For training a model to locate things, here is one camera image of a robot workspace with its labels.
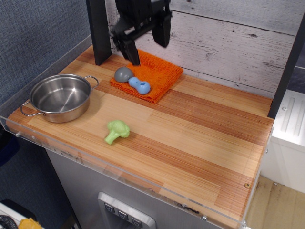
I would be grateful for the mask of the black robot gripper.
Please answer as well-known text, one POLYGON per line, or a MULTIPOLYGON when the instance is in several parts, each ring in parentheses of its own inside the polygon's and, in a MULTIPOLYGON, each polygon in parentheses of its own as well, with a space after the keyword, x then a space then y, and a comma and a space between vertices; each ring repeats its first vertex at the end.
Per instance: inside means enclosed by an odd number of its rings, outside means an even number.
POLYGON ((133 66, 140 66, 135 40, 151 31, 154 41, 166 48, 170 41, 169 0, 117 0, 119 21, 110 29, 116 48, 133 66))

